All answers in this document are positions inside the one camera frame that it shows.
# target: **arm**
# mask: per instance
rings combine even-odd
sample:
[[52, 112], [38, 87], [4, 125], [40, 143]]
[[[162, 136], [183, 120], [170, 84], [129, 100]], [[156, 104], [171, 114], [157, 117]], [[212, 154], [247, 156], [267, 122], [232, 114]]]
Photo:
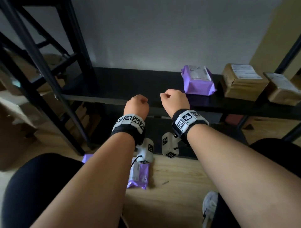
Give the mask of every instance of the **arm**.
[[[185, 94], [161, 94], [167, 113], [190, 108]], [[242, 227], [295, 227], [301, 223], [301, 179], [242, 143], [198, 124], [187, 139]]]
[[[148, 111], [147, 98], [137, 95], [127, 102], [124, 115], [135, 113], [145, 119]], [[32, 227], [117, 227], [134, 149], [130, 134], [112, 135]]]

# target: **hand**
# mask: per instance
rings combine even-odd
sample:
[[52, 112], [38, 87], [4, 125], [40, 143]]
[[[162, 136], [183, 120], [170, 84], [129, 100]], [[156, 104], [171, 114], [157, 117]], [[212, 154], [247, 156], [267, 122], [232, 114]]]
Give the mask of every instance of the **hand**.
[[165, 111], [171, 118], [180, 109], [190, 109], [186, 95], [179, 90], [168, 89], [165, 93], [161, 93], [160, 97]]
[[150, 108], [148, 106], [148, 99], [139, 94], [132, 97], [132, 99], [126, 103], [123, 115], [136, 114], [145, 120], [149, 110]]

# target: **white wall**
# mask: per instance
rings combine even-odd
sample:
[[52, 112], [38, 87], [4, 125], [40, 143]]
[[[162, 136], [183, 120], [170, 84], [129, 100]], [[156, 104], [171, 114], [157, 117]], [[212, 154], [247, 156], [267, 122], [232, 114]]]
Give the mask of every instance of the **white wall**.
[[[221, 73], [226, 63], [249, 63], [281, 0], [72, 2], [94, 66], [180, 71], [197, 64]], [[71, 51], [54, 8], [26, 9]], [[20, 44], [3, 15], [0, 31]]]

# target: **cable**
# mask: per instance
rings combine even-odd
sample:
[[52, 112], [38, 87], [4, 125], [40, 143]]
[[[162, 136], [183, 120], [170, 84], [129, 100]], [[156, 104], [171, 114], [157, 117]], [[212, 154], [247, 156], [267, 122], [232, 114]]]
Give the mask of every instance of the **cable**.
[[135, 163], [135, 161], [138, 159], [138, 158], [141, 158], [142, 157], [142, 155], [139, 155], [134, 161], [133, 161], [133, 163], [131, 164], [131, 167], [133, 166], [133, 164]]

